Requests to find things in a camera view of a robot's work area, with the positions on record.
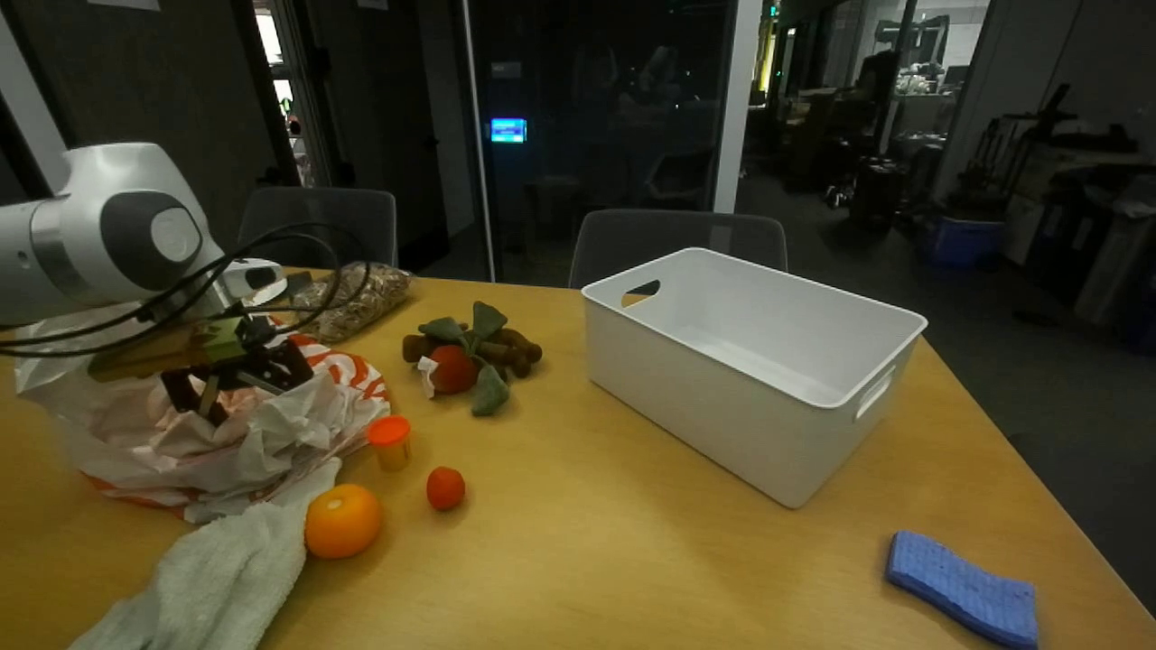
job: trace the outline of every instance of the chair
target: chair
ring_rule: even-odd
[[[340,263],[378,260],[396,263],[396,200],[368,188],[251,188],[239,247],[262,232],[297,229],[330,244]],[[330,266],[330,254],[306,239],[277,239],[251,251],[291,266]]]
[[[596,210],[585,212],[569,257],[569,284],[619,275],[632,263],[704,247],[751,263],[787,266],[787,236],[772,217],[693,210]]]

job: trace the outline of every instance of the blue sponge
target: blue sponge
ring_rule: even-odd
[[[894,536],[887,582],[1002,647],[1040,647],[1034,585],[986,576],[926,536]]]

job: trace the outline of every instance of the table surface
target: table surface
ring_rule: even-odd
[[[402,362],[405,334],[473,300],[546,348],[493,418],[425,401]],[[882,578],[894,531],[1034,582],[1044,647],[1156,647],[1151,615],[926,343],[885,423],[797,512],[596,389],[569,289],[418,278],[345,349],[386,371],[410,461],[349,457],[342,482],[384,496],[390,531],[306,563],[267,647],[982,647]],[[8,376],[0,638],[60,647],[137,593],[184,525],[96,496]],[[464,473],[464,510],[425,510],[430,466]]]

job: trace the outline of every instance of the orange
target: orange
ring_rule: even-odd
[[[363,483],[336,483],[313,496],[303,517],[303,544],[320,561],[363,552],[384,536],[384,501]]]
[[[448,512],[456,505],[464,501],[464,482],[460,470],[451,466],[438,466],[430,477],[425,477],[425,501],[438,510],[438,512]]]

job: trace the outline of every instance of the white storage container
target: white storage container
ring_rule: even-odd
[[[711,251],[628,266],[582,297],[593,383],[790,510],[882,418],[928,327]]]

